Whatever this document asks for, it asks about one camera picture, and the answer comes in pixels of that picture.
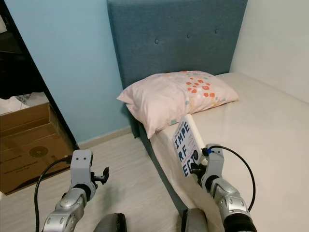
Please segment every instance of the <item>baseboard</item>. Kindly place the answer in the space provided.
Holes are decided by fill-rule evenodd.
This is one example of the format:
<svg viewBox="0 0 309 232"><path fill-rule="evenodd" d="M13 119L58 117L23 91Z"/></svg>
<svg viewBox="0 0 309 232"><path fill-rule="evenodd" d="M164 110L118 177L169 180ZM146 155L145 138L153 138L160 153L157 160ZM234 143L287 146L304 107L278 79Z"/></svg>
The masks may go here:
<svg viewBox="0 0 309 232"><path fill-rule="evenodd" d="M99 145L99 144L106 142L106 141L109 141L111 139L120 137L120 136L125 135L125 134L129 134L131 132L132 132L131 127L125 127L123 129L116 130L114 132L95 137L95 138L90 139L88 141L81 142L81 143L78 144L78 146L79 146L80 149L88 149L90 147Z"/></svg>

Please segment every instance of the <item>bed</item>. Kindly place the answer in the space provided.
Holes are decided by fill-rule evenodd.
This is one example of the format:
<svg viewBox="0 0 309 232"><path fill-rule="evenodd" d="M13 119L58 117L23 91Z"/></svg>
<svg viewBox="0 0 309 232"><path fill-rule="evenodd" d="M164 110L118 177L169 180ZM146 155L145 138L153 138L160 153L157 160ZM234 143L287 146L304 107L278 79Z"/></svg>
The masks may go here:
<svg viewBox="0 0 309 232"><path fill-rule="evenodd" d="M257 184L252 210L259 231L304 231L309 201L309 105L240 73L228 73L246 0L109 0L109 17L123 87L154 73L205 71L227 82L240 101L193 115L205 144L239 152ZM218 210L196 181L182 175L171 137L177 124L150 140L128 114L176 208L204 210L212 232L223 231ZM247 204L252 185L245 167L225 155L224 177Z"/></svg>

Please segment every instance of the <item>blue fabric bed frame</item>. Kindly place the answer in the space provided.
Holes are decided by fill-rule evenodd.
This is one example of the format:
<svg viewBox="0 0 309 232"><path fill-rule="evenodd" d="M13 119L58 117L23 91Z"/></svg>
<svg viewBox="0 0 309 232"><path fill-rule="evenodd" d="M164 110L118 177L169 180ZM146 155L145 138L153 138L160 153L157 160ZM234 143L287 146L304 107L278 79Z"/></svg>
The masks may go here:
<svg viewBox="0 0 309 232"><path fill-rule="evenodd" d="M154 73L229 72L247 0L108 0L123 88ZM143 125L140 137L176 208L187 209L160 167Z"/></svg>

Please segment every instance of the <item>mattress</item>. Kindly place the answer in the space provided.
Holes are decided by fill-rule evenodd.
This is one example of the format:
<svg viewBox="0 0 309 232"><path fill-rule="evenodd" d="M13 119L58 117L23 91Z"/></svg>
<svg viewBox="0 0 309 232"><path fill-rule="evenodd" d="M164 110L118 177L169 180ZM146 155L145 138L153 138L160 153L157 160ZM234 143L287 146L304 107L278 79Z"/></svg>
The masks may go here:
<svg viewBox="0 0 309 232"><path fill-rule="evenodd" d="M203 142L227 146L251 166L257 188L251 215L258 231L307 231L309 104L241 74L218 77L236 90L240 100L193 114ZM187 207L203 209L210 231L223 232L210 195L193 176L183 175L172 141L177 126L157 132L150 139L155 156ZM240 191L249 206L250 175L237 157L224 154L223 177Z"/></svg>

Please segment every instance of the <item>pink pillowcase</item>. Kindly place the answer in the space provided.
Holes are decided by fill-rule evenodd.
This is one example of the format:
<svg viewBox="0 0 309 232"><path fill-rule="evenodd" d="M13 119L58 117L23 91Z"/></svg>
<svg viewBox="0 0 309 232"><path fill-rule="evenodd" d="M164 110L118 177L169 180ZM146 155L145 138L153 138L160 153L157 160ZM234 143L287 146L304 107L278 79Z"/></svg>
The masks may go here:
<svg viewBox="0 0 309 232"><path fill-rule="evenodd" d="M126 103L151 138L156 131L193 114L239 99L224 81L200 71L160 73L127 87L117 98Z"/></svg>

